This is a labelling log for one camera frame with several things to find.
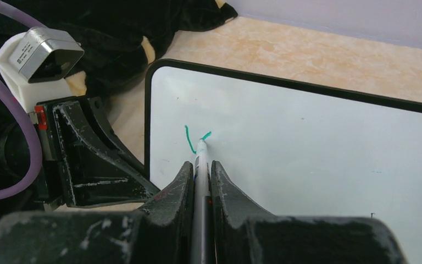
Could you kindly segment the green whiteboard marker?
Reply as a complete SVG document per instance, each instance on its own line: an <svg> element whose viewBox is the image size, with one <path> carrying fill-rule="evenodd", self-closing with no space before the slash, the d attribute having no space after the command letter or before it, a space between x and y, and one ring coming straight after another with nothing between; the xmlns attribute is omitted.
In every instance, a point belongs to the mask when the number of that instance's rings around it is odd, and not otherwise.
<svg viewBox="0 0 422 264"><path fill-rule="evenodd" d="M212 199L209 187L207 144L200 139L196 149L194 208L190 263L212 263Z"/></svg>

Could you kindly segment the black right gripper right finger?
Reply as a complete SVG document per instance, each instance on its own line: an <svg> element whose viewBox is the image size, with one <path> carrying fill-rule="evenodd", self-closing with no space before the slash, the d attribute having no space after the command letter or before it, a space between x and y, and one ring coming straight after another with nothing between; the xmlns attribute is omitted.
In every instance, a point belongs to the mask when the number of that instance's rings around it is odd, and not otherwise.
<svg viewBox="0 0 422 264"><path fill-rule="evenodd" d="M390 229L364 217L277 216L211 165L218 263L405 263Z"/></svg>

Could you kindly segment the black framed whiteboard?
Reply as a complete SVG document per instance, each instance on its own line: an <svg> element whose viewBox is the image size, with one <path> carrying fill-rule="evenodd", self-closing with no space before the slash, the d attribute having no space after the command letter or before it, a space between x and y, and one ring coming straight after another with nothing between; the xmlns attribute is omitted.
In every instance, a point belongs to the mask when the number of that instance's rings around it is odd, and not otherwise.
<svg viewBox="0 0 422 264"><path fill-rule="evenodd" d="M168 59L145 91L158 188L204 139L209 160L271 213L378 219L422 263L422 103Z"/></svg>

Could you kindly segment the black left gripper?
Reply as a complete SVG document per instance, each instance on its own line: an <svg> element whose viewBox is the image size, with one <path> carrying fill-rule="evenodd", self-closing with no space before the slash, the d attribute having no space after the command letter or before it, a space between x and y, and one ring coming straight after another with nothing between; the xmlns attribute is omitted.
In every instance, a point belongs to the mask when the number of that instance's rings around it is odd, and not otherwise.
<svg viewBox="0 0 422 264"><path fill-rule="evenodd" d="M43 210L145 202L159 193L117 137L98 97L40 103L34 113L43 155L35 202Z"/></svg>

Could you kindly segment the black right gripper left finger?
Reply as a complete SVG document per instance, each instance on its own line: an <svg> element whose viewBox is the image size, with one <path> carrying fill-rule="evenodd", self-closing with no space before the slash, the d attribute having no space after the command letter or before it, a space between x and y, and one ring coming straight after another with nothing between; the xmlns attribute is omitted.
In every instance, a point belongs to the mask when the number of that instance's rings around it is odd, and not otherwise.
<svg viewBox="0 0 422 264"><path fill-rule="evenodd" d="M16 212L0 220L0 263L188 263L193 165L133 211Z"/></svg>

